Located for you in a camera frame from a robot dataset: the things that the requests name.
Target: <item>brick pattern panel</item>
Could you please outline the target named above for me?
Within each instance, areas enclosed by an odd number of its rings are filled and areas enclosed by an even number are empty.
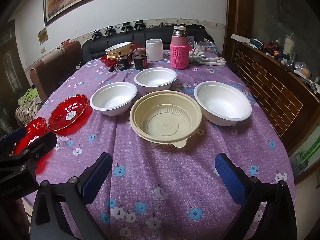
[[[279,80],[239,50],[235,63],[241,79],[281,137],[298,115],[302,103]]]

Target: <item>floral tablecloth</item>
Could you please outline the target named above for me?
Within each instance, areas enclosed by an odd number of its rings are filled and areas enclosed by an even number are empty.
[[[170,61],[150,63],[149,67],[171,68]],[[102,152],[113,156],[113,168],[93,204],[92,217],[111,239],[218,239],[236,216],[235,204],[215,170],[214,160],[225,152],[248,176],[262,182],[287,181],[295,199],[290,163],[276,132],[247,87],[226,66],[190,65],[175,70],[178,79],[171,90],[194,98],[194,87],[204,81],[219,81],[240,90],[252,105],[252,114],[236,126],[218,127],[204,117],[196,134],[184,148],[157,145],[140,138],[129,122],[129,110],[119,116],[93,111],[81,130],[59,137],[54,153],[38,182],[66,182],[91,166]],[[85,94],[88,98],[112,82],[134,83],[137,70],[109,73],[97,59],[81,67],[43,105],[37,116],[49,118],[67,97]],[[138,88],[134,102],[146,93]],[[28,196],[34,202],[36,194]],[[265,203],[262,203],[247,234],[256,229]],[[66,217],[75,236],[80,237],[70,213]]]

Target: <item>pink knitted cover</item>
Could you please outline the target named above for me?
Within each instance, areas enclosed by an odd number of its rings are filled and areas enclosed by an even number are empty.
[[[176,69],[185,69],[189,63],[189,45],[174,46],[170,44],[171,66]]]

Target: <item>white plastic jar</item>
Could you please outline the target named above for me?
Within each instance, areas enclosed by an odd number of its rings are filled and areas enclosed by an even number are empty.
[[[146,41],[147,60],[156,62],[163,60],[163,43],[161,39]]]

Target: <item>black sofa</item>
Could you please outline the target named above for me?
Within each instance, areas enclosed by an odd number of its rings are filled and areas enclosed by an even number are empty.
[[[170,27],[154,27],[142,30],[133,30],[128,33],[115,33],[109,37],[97,37],[95,41],[88,40],[82,46],[83,65],[88,61],[100,58],[105,55],[104,50],[126,41],[137,41],[145,46],[146,40],[162,39],[163,48],[170,49],[171,36],[173,26]],[[205,27],[201,25],[187,25],[188,35],[194,36],[196,42],[203,41],[204,38],[214,42],[213,38],[205,31]]]

